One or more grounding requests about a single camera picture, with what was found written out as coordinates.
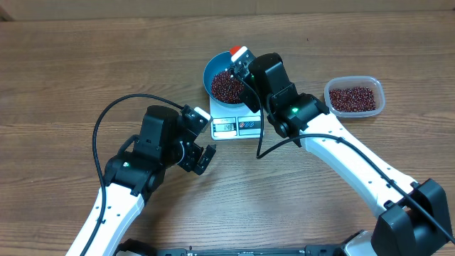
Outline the red plastic measuring scoop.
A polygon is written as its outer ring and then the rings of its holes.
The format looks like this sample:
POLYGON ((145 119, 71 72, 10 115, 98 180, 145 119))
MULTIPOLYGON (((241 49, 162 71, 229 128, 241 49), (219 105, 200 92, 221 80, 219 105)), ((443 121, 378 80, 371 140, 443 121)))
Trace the red plastic measuring scoop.
POLYGON ((230 54, 231 56, 234 56, 236 53, 240 52, 242 50, 242 46, 233 46, 230 49, 230 54))

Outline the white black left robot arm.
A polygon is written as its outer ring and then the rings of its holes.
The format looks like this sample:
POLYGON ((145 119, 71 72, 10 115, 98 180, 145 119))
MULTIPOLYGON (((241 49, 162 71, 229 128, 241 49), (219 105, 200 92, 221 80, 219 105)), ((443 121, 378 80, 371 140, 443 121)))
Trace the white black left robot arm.
POLYGON ((141 130, 128 138, 106 164, 97 199, 68 250, 69 255, 113 255, 134 219, 174 165, 201 175, 216 147, 198 146, 197 136, 212 117, 199 107, 181 111, 152 105, 141 130))

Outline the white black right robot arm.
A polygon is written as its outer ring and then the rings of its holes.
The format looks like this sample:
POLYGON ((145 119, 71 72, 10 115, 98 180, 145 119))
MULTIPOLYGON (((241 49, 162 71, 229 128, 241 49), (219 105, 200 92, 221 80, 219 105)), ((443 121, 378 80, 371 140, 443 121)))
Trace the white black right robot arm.
POLYGON ((374 231, 360 231, 335 255, 432 255, 454 241, 444 189, 418 183, 357 140, 317 97, 298 93, 277 53, 231 52, 231 73, 244 86, 241 100, 283 137, 328 164, 367 203, 374 231))

